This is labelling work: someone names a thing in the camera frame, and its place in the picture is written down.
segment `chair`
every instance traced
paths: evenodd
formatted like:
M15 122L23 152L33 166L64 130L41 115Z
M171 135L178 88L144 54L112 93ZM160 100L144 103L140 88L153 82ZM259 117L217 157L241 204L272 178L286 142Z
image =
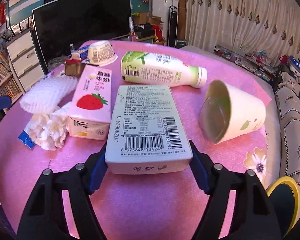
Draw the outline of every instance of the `chair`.
M11 98L9 96L0 97L0 110L11 107Z

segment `patterned cushion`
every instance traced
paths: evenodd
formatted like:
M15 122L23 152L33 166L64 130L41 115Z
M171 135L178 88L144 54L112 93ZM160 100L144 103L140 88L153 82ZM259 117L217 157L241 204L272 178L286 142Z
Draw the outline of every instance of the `patterned cushion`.
M281 128L293 117L300 120L300 99L288 87L281 87L275 93Z
M277 89L286 86L298 96L300 92L300 85L297 83L297 81L287 72L280 72L279 75L281 77L281 82L278 84Z
M280 177L290 176L297 182L300 193L300 120L291 118L281 129L282 158Z

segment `tower fan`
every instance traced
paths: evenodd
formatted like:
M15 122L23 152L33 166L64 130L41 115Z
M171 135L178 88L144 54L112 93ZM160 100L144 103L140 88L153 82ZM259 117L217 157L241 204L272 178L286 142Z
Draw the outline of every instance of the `tower fan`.
M168 17L168 40L167 45L169 47L176 46L177 40L177 24L178 24L178 8L171 5L169 7L169 17Z

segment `beige curtain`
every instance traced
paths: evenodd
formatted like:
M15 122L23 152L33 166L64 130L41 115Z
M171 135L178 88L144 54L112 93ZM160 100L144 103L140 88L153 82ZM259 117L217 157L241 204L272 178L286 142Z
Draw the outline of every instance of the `beige curtain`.
M188 45L213 52L267 52L272 64L284 54L300 59L300 7L295 0L187 0Z

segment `pink carton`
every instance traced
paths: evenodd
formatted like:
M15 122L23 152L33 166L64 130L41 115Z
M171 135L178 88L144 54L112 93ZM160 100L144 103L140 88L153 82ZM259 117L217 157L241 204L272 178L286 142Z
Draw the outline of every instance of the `pink carton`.
M86 65L69 109L69 134L106 140L111 122L111 70Z

